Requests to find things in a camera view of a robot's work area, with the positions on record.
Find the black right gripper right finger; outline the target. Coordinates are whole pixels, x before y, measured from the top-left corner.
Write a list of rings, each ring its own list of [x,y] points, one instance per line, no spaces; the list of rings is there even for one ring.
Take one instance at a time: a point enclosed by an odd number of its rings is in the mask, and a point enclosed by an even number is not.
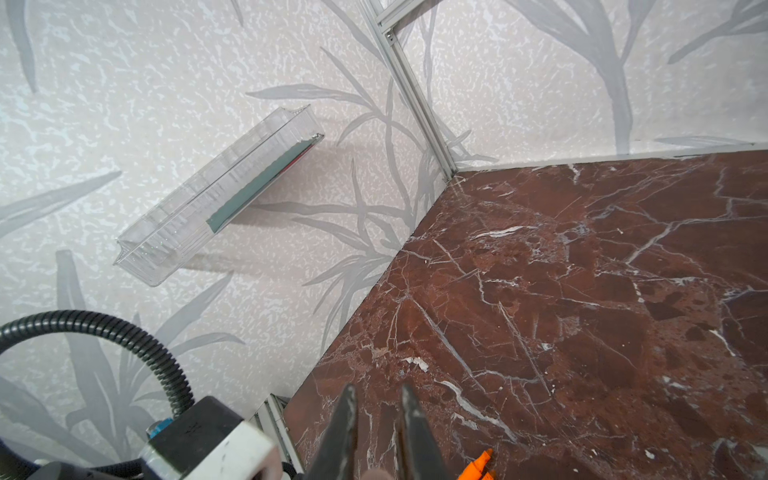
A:
[[[413,387],[406,383],[400,392],[397,423],[397,479],[448,479],[439,445]]]

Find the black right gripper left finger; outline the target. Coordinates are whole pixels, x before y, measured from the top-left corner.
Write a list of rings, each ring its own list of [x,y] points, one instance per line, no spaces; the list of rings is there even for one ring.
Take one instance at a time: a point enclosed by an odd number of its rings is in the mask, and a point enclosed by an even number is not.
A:
[[[350,480],[354,476],[357,446],[358,398],[353,384],[346,385],[304,478]]]

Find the clear plastic wall tray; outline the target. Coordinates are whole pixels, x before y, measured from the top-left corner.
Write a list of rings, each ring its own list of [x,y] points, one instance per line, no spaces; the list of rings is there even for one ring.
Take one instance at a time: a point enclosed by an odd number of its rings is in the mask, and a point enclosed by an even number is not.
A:
[[[324,138],[310,105],[274,110],[131,224],[114,265],[160,285]]]

